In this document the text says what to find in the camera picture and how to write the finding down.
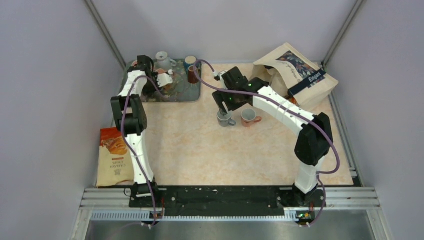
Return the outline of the beige tote bag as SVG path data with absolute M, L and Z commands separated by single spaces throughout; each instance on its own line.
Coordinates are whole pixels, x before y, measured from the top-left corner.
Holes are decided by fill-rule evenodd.
M 296 50 L 288 42 L 253 63 L 251 79 L 268 82 L 280 96 L 294 97 L 297 106 L 313 110 L 339 81 Z

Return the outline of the salmon mug front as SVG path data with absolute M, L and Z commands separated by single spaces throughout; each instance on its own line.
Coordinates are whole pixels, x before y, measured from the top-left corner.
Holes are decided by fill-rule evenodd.
M 244 127 L 249 128 L 252 125 L 262 121 L 262 117 L 258 116 L 252 108 L 246 108 L 241 112 L 241 123 Z

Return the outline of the grey white mug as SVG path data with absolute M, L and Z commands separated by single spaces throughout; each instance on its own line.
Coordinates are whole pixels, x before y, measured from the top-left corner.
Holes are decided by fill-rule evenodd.
M 169 57 L 166 51 L 159 51 L 156 55 L 156 67 L 158 69 L 163 69 L 169 71 L 172 68 L 177 66 L 177 62 Z

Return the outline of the salmon mug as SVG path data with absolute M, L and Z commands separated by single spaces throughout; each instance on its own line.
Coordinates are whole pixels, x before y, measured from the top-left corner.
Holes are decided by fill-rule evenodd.
M 246 108 L 241 112 L 241 123 L 244 127 L 249 128 L 252 125 L 262 121 L 262 117 L 258 116 L 252 108 Z
M 157 73 L 157 84 L 158 84 L 158 86 L 160 87 L 160 88 L 163 88 L 163 89 L 167 89 L 168 88 L 168 85 L 171 83 L 171 81 L 172 81 L 172 78 L 168 75 L 168 73 L 164 70 L 164 69 L 162 69 L 162 68 L 159 68 L 157 71 L 156 71 L 156 73 Z

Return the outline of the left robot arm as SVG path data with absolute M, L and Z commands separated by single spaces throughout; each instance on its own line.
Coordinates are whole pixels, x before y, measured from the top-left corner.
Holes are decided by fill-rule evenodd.
M 150 167 L 146 147 L 148 119 L 141 95 L 144 87 L 152 83 L 154 63 L 146 55 L 139 55 L 137 63 L 127 72 L 126 82 L 118 96 L 111 98 L 111 107 L 116 128 L 130 150 L 133 165 L 133 198 L 141 200 L 149 207 L 160 202 L 160 193 L 154 189 L 154 173 Z

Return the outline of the orange snack packet in bag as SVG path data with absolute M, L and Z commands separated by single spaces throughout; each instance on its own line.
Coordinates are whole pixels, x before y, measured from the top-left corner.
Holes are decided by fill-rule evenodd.
M 294 98 L 294 97 L 290 97 L 289 99 L 288 99 L 292 104 L 294 104 L 294 105 L 297 105 L 298 103 L 297 103 L 297 101 L 296 101 L 296 99 Z

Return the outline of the cassava chips bag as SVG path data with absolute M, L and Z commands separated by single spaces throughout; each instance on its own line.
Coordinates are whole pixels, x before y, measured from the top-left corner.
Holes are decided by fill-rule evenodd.
M 100 130 L 96 187 L 129 186 L 134 183 L 130 150 L 116 127 Z

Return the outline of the light blue mug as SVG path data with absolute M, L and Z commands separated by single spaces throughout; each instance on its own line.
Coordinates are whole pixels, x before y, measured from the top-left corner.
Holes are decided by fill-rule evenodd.
M 219 110 L 216 113 L 218 124 L 221 127 L 228 127 L 228 126 L 236 126 L 237 122 L 232 119 L 232 112 L 229 111 L 227 114 L 222 114 Z

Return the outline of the dark brown mug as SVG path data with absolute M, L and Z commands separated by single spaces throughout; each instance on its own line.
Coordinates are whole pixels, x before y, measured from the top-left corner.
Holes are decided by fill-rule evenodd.
M 197 76 L 200 76 L 199 68 L 191 65 L 187 69 L 187 80 L 190 84 L 197 84 L 199 82 Z

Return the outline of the aluminium rail frame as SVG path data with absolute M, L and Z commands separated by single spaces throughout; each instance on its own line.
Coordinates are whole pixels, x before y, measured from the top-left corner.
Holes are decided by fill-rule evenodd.
M 165 216 L 157 208 L 131 208 L 124 187 L 87 188 L 74 240 L 391 240 L 373 187 L 327 186 L 317 209 L 290 207 L 283 216 Z

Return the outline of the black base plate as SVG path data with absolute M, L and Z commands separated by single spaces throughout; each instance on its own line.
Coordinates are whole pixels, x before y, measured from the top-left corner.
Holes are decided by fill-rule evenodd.
M 130 208 L 156 207 L 166 217 L 274 217 L 289 208 L 318 209 L 321 189 L 304 194 L 291 186 L 188 186 L 162 185 L 154 196 L 131 194 Z

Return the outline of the green floral tray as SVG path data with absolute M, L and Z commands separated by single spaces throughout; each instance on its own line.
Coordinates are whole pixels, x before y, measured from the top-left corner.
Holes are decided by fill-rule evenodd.
M 191 84 L 188 82 L 188 75 L 183 66 L 184 59 L 176 60 L 176 67 L 173 67 L 172 70 L 175 72 L 176 77 L 173 79 L 173 84 L 167 86 L 167 89 L 158 87 L 159 91 L 156 90 L 154 93 L 142 93 L 141 101 L 143 103 L 153 103 L 153 102 L 195 102 L 200 98 L 201 95 L 201 82 L 197 84 Z M 121 89 L 123 90 L 124 85 L 128 78 L 128 72 L 133 68 L 131 64 L 134 61 L 128 62 L 125 67 L 124 75 L 121 82 Z M 126 101 L 126 96 L 121 100 L 120 97 L 112 97 L 109 100 L 109 103 L 113 105 L 114 100 L 118 103 L 118 106 L 121 104 L 123 109 L 123 104 Z

